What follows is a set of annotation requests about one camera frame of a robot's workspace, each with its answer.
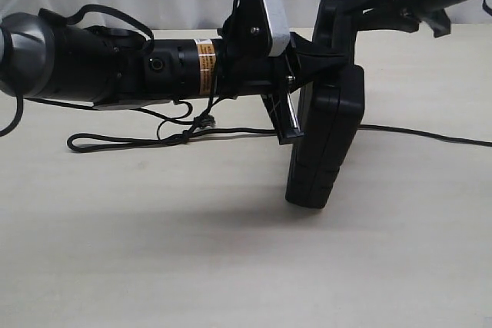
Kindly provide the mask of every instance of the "black strap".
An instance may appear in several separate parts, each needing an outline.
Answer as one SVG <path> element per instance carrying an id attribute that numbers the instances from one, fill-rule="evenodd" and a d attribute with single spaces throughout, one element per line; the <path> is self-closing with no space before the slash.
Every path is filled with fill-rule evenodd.
<path id="1" fill-rule="evenodd" d="M 99 4 L 84 5 L 82 8 L 80 8 L 80 10 L 77 13 L 75 13 L 71 17 L 63 17 L 47 9 L 41 9 L 39 11 L 39 16 L 43 18 L 47 18 L 49 21 L 54 22 L 57 25 L 77 25 L 84 19 L 85 15 L 87 15 L 88 13 L 102 13 L 104 15 L 110 15 L 111 17 L 115 17 L 117 19 L 122 20 L 125 23 L 128 23 L 129 25 L 142 31 L 150 38 L 150 42 L 144 45 L 141 52 L 143 52 L 145 55 L 148 55 L 152 53 L 152 51 L 154 50 L 154 46 L 155 46 L 154 32 L 152 32 L 152 30 L 149 27 L 147 27 L 140 21 L 136 20 L 135 18 L 131 17 L 130 15 L 127 15 L 122 11 L 108 7 L 106 5 L 99 5 Z"/>
<path id="2" fill-rule="evenodd" d="M 487 0 L 484 0 L 484 3 L 482 4 L 482 8 L 488 15 L 492 16 L 492 8 L 489 7 L 489 5 L 487 4 Z"/>

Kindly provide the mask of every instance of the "robotic arm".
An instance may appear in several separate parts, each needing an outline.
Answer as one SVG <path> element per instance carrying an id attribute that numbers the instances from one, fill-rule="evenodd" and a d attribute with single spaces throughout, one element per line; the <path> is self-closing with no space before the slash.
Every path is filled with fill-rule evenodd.
<path id="1" fill-rule="evenodd" d="M 313 41 L 290 32 L 282 0 L 234 0 L 213 40 L 155 40 L 140 22 L 101 5 L 68 18 L 45 9 L 16 13 L 0 25 L 0 89 L 19 105 L 2 133 L 20 121 L 24 98 L 86 101 L 104 111 L 257 94 L 279 143 L 294 145 L 287 200 L 322 208 L 364 116 L 357 33 L 414 32 L 426 22 L 444 36 L 450 33 L 444 9 L 464 1 L 321 0 Z M 89 12 L 120 18 L 140 33 L 76 27 Z M 296 114 L 290 93 L 298 89 Z"/>

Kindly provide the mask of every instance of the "table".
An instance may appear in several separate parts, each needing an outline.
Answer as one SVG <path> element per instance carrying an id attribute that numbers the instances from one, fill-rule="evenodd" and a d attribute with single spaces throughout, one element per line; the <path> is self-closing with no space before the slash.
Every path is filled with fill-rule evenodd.
<path id="1" fill-rule="evenodd" d="M 361 34 L 364 122 L 492 140 L 491 39 L 489 25 Z M 6 124 L 14 101 L 0 105 Z M 258 97 L 214 115 L 270 127 Z M 27 103 L 0 140 L 0 326 L 492 326 L 490 149 L 359 132 L 320 212 L 284 200 L 290 148 L 275 137 L 65 146 L 157 124 Z"/>

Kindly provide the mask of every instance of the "white table surface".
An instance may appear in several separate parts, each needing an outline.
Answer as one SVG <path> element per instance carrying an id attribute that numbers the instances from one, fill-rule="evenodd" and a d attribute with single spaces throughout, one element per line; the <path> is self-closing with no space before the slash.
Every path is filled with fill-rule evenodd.
<path id="1" fill-rule="evenodd" d="M 357 59 L 366 123 L 492 140 L 491 26 L 362 34 Z M 1 98 L 1 124 L 13 108 Z M 214 115 L 269 127 L 260 98 Z M 157 124 L 27 103 L 0 140 L 1 327 L 492 326 L 491 149 L 360 132 L 319 212 L 284 200 L 290 148 L 274 137 L 65 146 Z"/>

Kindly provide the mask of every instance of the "warning label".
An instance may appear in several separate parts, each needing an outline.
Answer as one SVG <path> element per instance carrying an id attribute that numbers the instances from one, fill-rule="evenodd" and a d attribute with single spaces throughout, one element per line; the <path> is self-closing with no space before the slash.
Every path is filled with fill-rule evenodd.
<path id="1" fill-rule="evenodd" d="M 209 95 L 211 93 L 214 67 L 217 61 L 215 46 L 212 40 L 195 40 L 198 47 L 198 56 L 200 58 L 200 95 Z"/>

